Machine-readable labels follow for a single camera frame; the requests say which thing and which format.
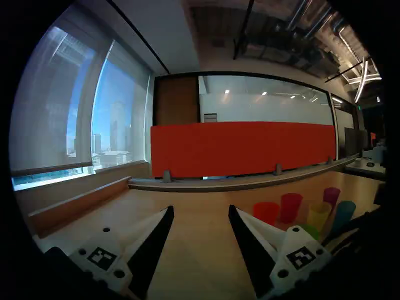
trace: exposed ceiling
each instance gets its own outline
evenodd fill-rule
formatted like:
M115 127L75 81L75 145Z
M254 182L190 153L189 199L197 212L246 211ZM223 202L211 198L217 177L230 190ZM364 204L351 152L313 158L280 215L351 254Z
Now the exposed ceiling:
M200 37L209 39L215 47L224 47L226 40L238 41L248 0L187 3ZM319 20L316 31L312 31ZM326 0L256 0L239 55L291 65L319 78L332 77L369 57L353 29ZM368 74L379 74L369 61ZM356 80L361 74L362 64L341 77L348 91L359 85L347 84L348 80Z

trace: window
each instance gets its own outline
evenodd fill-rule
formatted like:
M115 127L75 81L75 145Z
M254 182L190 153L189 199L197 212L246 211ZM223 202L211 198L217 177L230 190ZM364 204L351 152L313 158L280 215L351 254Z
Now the window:
M95 170L145 159L149 76L119 43L112 43L94 99L91 152Z
M9 134L14 189L144 160L150 76L71 6L42 37L19 83Z
M207 89L199 89L202 122L207 122L206 116L214 114L218 122L334 124L325 92L250 76L212 75L205 81Z

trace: blue cup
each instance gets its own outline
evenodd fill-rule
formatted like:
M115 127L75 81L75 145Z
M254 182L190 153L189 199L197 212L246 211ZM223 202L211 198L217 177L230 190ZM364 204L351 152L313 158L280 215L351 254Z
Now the blue cup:
M334 216L332 229L330 233L340 230L347 222L352 219L356 210L356 204L352 201L342 201L336 206L336 215Z

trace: orange acoustic panel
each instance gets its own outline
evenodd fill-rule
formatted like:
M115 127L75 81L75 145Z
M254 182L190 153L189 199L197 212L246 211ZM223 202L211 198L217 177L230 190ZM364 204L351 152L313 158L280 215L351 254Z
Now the orange acoustic panel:
M154 177L266 173L335 159L333 125L288 122L215 122L151 127Z

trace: pink cup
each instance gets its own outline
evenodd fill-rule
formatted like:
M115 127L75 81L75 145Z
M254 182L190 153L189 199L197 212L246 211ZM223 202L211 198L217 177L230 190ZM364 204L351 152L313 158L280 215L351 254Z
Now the pink cup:
M294 222L302 204L303 196L298 193L287 193L280 198L280 221L288 224Z
M323 202L328 202L332 206L330 213L334 211L340 193L341 190L336 187L328 187L323 191Z

